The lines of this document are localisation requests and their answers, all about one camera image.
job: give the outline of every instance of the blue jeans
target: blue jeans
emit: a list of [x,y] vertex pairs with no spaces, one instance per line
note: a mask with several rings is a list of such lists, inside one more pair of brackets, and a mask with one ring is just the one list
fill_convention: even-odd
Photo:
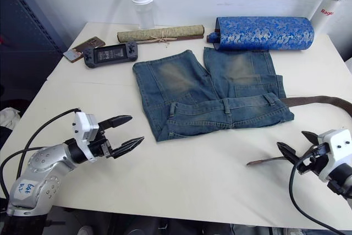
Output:
[[133,66],[157,141],[220,129],[258,128],[294,115],[268,52],[204,50],[203,68],[187,50]]

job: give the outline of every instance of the white water bottle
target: white water bottle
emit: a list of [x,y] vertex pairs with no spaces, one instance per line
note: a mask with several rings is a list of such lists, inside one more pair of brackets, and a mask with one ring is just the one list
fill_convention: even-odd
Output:
[[135,4],[139,28],[142,30],[154,28],[153,0],[132,0]]
[[326,22],[335,14],[336,8],[342,0],[323,0],[310,19],[314,28],[314,35],[317,36],[324,28]]

